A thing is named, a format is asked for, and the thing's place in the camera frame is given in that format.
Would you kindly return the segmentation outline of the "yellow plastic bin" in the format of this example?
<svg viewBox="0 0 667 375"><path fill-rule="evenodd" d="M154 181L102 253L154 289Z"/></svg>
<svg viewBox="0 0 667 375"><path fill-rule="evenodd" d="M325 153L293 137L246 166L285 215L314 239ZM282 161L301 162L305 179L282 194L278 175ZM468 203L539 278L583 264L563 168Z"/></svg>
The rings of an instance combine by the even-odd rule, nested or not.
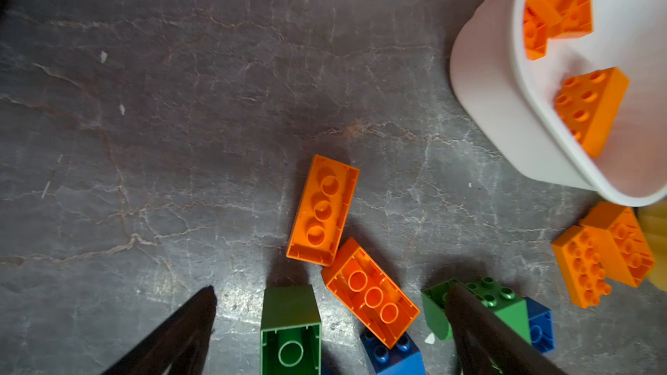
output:
<svg viewBox="0 0 667 375"><path fill-rule="evenodd" d="M656 265L648 274L648 280L658 289L666 291L666 199L637 210L639 225L655 257Z"/></svg>

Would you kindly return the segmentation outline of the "orange lego brick pair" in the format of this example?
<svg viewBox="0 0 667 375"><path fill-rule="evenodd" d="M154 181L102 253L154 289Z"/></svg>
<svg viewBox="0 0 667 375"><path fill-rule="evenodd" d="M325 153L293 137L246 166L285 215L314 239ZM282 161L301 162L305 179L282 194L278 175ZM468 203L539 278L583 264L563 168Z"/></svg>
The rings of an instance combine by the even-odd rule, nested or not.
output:
<svg viewBox="0 0 667 375"><path fill-rule="evenodd" d="M607 276L638 288L656 265L632 208L600 202L579 221L597 241Z"/></svg>
<svg viewBox="0 0 667 375"><path fill-rule="evenodd" d="M582 226L570 227L552 243L571 302L583 309L611 293L596 238Z"/></svg>

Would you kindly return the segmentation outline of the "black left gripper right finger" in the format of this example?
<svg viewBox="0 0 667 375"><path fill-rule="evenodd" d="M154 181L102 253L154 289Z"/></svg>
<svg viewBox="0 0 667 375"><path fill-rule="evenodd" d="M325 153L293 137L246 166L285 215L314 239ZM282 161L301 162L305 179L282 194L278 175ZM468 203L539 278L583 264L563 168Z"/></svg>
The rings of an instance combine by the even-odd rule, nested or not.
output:
<svg viewBox="0 0 667 375"><path fill-rule="evenodd" d="M563 373L462 285L449 290L446 316L465 375Z"/></svg>

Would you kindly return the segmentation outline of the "green lego brick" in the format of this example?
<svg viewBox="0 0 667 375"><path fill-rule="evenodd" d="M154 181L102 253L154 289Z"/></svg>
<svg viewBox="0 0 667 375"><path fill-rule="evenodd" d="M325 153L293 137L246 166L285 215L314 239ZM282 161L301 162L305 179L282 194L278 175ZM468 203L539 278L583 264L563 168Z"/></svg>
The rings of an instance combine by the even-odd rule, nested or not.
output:
<svg viewBox="0 0 667 375"><path fill-rule="evenodd" d="M321 316L312 286L265 289L260 359L261 374L321 373Z"/></svg>
<svg viewBox="0 0 667 375"><path fill-rule="evenodd" d="M449 279L421 292L427 325L453 340L460 374L561 374L533 349L526 300L491 277Z"/></svg>

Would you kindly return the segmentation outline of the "white plastic bin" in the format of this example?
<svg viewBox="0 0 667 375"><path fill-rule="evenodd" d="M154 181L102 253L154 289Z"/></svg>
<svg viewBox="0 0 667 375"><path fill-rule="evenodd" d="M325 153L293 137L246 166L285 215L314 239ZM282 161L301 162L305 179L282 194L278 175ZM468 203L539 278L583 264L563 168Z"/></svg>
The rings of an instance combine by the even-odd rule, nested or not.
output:
<svg viewBox="0 0 667 375"><path fill-rule="evenodd" d="M533 180L647 206L666 196L666 0L592 0L594 31L526 57L525 0L484 0L453 45L460 104L514 168ZM630 79L604 150L590 158L557 116L563 81L617 67Z"/></svg>

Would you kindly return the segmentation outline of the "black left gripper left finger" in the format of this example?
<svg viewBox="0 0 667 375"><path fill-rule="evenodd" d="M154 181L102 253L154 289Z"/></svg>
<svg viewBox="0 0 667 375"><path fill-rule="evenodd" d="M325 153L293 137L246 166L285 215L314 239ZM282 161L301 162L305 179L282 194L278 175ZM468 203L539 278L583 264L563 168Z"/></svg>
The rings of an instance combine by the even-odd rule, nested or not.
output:
<svg viewBox="0 0 667 375"><path fill-rule="evenodd" d="M208 355L216 305L213 286L206 286L105 372L201 374Z"/></svg>

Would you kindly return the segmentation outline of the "orange lego brick lower pair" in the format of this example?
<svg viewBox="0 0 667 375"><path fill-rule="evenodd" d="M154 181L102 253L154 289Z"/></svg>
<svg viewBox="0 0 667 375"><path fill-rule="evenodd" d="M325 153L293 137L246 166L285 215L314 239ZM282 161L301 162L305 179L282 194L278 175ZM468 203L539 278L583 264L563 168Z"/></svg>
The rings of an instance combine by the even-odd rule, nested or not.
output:
<svg viewBox="0 0 667 375"><path fill-rule="evenodd" d="M570 227L552 243L571 302L583 309L611 293L596 238L582 226Z"/></svg>

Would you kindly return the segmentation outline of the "blue lego brick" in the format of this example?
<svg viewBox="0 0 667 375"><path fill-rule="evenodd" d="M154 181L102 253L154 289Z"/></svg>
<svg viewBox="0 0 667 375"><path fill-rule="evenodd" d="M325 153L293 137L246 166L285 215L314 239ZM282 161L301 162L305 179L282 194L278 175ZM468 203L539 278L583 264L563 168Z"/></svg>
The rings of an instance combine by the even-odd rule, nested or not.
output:
<svg viewBox="0 0 667 375"><path fill-rule="evenodd" d="M526 297L525 300L531 344L543 354L553 351L555 343L551 309L529 297Z"/></svg>
<svg viewBox="0 0 667 375"><path fill-rule="evenodd" d="M366 352L369 374L427 374L421 351L408 333L401 335L396 345L391 349L387 348L368 329L360 335L360 340Z"/></svg>

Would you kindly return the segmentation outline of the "orange lego brick upper pair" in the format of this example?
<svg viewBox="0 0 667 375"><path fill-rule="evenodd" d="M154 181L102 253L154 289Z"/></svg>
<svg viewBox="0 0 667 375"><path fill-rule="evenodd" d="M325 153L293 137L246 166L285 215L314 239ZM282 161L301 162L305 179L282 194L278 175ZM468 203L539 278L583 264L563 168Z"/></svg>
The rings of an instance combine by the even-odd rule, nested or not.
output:
<svg viewBox="0 0 667 375"><path fill-rule="evenodd" d="M632 208L600 202L579 221L597 241L607 276L638 288L656 265Z"/></svg>

